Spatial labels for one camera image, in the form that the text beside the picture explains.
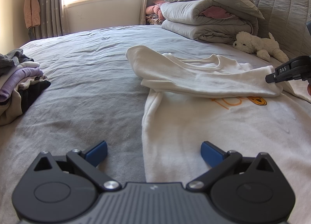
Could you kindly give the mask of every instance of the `stuffed animal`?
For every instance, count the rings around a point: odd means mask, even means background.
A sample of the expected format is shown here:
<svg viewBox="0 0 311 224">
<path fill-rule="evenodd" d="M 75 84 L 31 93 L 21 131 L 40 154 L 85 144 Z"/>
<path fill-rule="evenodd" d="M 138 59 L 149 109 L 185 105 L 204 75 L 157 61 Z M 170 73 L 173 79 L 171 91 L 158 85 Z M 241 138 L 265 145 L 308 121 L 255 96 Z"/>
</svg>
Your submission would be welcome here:
<svg viewBox="0 0 311 224">
<path fill-rule="evenodd" d="M 259 38 L 247 32 L 239 32 L 236 35 L 236 41 L 233 47 L 248 54 L 257 53 L 257 57 L 265 61 L 270 61 L 270 56 L 279 60 L 281 63 L 287 62 L 287 55 L 280 50 L 279 43 L 274 39 L 271 33 L 269 38 Z"/>
</svg>

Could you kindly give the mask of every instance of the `quilted headboard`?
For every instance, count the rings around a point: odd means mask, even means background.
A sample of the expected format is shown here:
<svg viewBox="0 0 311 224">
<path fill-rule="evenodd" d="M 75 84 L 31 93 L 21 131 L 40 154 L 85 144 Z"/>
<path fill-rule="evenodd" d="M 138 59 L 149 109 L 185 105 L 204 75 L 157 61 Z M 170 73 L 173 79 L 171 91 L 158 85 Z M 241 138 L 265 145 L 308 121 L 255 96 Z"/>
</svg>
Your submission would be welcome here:
<svg viewBox="0 0 311 224">
<path fill-rule="evenodd" d="M 311 36 L 306 27 L 311 20 L 311 0 L 254 0 L 265 20 L 259 19 L 258 36 L 271 32 L 291 59 L 311 55 Z"/>
</svg>

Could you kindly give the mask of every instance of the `silver bolt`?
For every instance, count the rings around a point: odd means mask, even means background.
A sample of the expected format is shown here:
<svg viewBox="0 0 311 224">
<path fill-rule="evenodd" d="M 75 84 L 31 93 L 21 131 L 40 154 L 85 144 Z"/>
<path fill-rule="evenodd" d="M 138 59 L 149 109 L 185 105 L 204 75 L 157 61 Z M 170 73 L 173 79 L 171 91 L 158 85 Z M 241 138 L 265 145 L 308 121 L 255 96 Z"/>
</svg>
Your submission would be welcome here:
<svg viewBox="0 0 311 224">
<path fill-rule="evenodd" d="M 119 183 L 114 180 L 109 180 L 104 183 L 104 187 L 109 190 L 113 190 L 119 187 Z"/>
<path fill-rule="evenodd" d="M 201 181 L 194 180 L 194 181 L 191 181 L 188 185 L 191 189 L 201 189 L 203 188 L 204 183 Z"/>
</svg>

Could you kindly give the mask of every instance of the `plush dog head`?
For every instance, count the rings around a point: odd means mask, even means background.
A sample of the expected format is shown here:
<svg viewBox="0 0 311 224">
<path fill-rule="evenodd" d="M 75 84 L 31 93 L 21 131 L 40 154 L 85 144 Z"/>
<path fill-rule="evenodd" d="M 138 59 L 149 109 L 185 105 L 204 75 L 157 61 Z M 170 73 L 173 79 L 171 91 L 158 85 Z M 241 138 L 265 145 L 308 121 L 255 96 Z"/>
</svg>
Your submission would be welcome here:
<svg viewBox="0 0 311 224">
<path fill-rule="evenodd" d="M 254 37 L 247 32 L 239 32 L 236 35 L 236 41 L 233 43 L 233 47 L 248 54 L 257 51 Z"/>
</svg>

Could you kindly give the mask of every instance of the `plush dog tail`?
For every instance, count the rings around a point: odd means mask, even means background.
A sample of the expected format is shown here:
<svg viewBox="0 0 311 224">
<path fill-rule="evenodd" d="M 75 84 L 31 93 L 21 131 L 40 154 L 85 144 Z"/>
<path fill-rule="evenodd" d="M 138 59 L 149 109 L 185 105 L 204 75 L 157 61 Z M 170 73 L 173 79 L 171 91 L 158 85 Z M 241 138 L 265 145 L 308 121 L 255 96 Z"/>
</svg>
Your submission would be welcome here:
<svg viewBox="0 0 311 224">
<path fill-rule="evenodd" d="M 275 39 L 274 39 L 274 37 L 273 37 L 273 35 L 271 33 L 269 33 L 269 37 L 270 37 L 271 40 L 275 41 Z"/>
</svg>

